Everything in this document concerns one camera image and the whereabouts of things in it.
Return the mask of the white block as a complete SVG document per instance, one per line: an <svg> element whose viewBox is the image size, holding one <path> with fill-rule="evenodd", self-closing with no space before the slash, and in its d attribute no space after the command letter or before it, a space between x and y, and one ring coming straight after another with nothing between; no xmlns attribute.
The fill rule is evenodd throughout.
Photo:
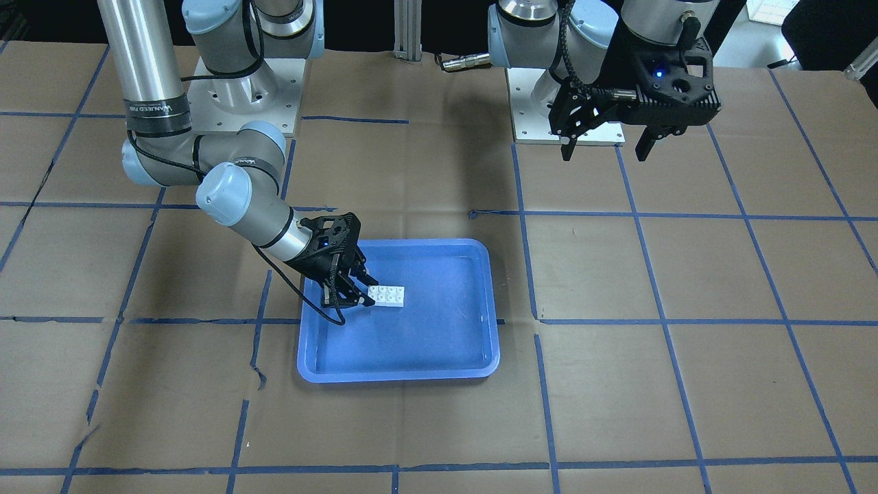
<svg viewBox="0 0 878 494"><path fill-rule="evenodd" d="M405 288L401 285L387 285L384 294L387 307L403 307L405 305Z"/></svg>
<svg viewBox="0 0 878 494"><path fill-rule="evenodd" d="M388 303L387 291L384 285L369 285L368 296L377 307L386 307Z"/></svg>

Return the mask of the blue plastic tray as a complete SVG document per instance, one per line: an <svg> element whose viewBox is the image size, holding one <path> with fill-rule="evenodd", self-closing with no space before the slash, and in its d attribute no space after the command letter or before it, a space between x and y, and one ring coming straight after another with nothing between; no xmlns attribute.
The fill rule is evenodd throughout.
<svg viewBox="0 0 878 494"><path fill-rule="evenodd" d="M345 325L303 307L298 372L313 384L492 375L501 361L489 253L474 239L365 239L370 274L403 307L349 307Z"/></svg>

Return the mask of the brown paper table cover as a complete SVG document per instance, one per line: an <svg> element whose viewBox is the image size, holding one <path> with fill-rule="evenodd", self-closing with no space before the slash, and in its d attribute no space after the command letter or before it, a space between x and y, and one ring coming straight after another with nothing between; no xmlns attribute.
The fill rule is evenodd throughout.
<svg viewBox="0 0 878 494"><path fill-rule="evenodd" d="M876 109L834 72L718 69L634 156L514 139L502 70L310 65L281 172L364 239L411 329L495 300L492 375L312 384L299 300L191 187L138 187L105 46L2 44L2 491L876 491Z"/></svg>

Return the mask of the aluminium frame post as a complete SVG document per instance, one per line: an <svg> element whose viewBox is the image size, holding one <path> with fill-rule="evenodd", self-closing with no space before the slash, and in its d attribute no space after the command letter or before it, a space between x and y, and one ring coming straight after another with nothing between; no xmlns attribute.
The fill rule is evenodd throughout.
<svg viewBox="0 0 878 494"><path fill-rule="evenodd" d="M421 50L421 19L423 1L396 0L393 2L393 48L392 56L407 63L419 64Z"/></svg>

